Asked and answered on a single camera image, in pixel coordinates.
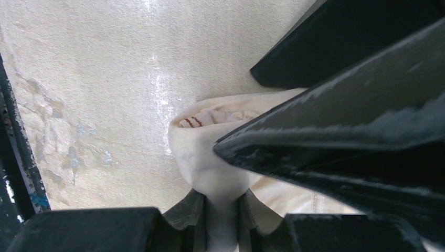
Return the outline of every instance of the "cloth fold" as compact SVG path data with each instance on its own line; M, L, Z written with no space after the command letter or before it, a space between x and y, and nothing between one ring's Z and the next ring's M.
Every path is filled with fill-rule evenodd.
M236 200L251 187L275 212L345 213L354 211L313 191L231 166L213 153L216 140L305 89L242 94L196 103L175 117L168 140L181 175L206 195L207 251L235 251Z

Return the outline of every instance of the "folded cloth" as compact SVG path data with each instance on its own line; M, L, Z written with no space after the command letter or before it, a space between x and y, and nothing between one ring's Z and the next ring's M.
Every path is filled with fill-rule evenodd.
M235 251L236 200L249 187L259 200L282 216L287 212L332 212L333 206L326 197L231 166L212 150L215 141L228 132L303 91L293 89L208 99L184 110L170 123L169 145L181 175L193 189L207 197L208 252ZM344 210L342 204L336 203L334 212Z

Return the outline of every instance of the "white cloth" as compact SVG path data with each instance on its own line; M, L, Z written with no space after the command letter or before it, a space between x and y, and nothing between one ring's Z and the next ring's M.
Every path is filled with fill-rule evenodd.
M288 212L353 212L321 194L233 167L212 151L215 141L228 132L303 91L293 89L208 99L186 109L170 123L169 145L182 176L208 198L208 252L236 249L235 201L249 187L259 200L281 216Z

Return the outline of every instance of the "cream fabric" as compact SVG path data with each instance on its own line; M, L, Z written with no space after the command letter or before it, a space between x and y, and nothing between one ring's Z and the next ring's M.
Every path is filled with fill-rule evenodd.
M191 106L169 125L169 145L184 179L207 196L207 251L237 246L235 200L249 187L281 216L286 213L352 213L353 210L310 190L231 166L217 157L215 141L251 119L303 92L245 94L208 99Z

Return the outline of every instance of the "brown stripe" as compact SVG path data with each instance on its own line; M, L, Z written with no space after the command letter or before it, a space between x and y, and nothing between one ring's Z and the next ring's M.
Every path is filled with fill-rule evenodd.
M193 124L192 124L192 122L190 122L190 120L189 120L188 118L186 118L185 121L188 122L188 124L190 125L190 127L193 128Z
M196 119L196 117L192 117L192 118L193 118L193 120L195 120L199 124L200 127L203 126L203 124L198 119Z

